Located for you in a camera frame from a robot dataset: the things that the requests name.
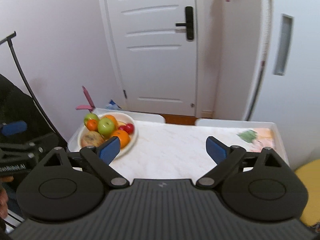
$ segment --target blue gripper pad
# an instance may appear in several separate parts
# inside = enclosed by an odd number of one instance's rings
[[[22,133],[27,129],[27,124],[24,121],[11,122],[3,126],[0,132],[4,136],[14,135],[16,133]]]
[[[106,164],[110,164],[120,152],[120,139],[113,136],[97,148],[97,155]]]
[[[205,148],[211,159],[213,159],[217,165],[225,160],[230,152],[229,147],[218,141],[213,136],[209,136],[207,138],[205,142]]]

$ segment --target finger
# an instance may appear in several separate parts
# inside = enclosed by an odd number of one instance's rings
[[[0,192],[0,204],[4,205],[7,203],[7,201],[8,201],[8,195],[5,189],[3,188]]]
[[[8,215],[8,205],[6,203],[3,206],[0,206],[0,217],[2,219],[5,219],[7,215]]]
[[[12,177],[12,176],[2,177],[2,178],[1,178],[1,181],[2,181],[2,182],[11,182],[11,181],[13,181],[13,177]]]

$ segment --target green leaf print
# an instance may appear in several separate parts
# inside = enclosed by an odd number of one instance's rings
[[[253,130],[247,130],[242,133],[239,133],[238,136],[245,142],[252,143],[252,141],[257,138],[257,132]]]

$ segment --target yellow stool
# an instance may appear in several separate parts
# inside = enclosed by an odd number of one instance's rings
[[[320,221],[320,160],[301,166],[295,174],[308,190],[308,202],[300,220],[310,227]]]

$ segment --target door lever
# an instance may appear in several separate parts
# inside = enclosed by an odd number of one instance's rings
[[[185,7],[185,23],[176,23],[177,27],[186,27],[187,30],[187,39],[192,41],[194,39],[194,29],[193,29],[193,7],[186,6]]]

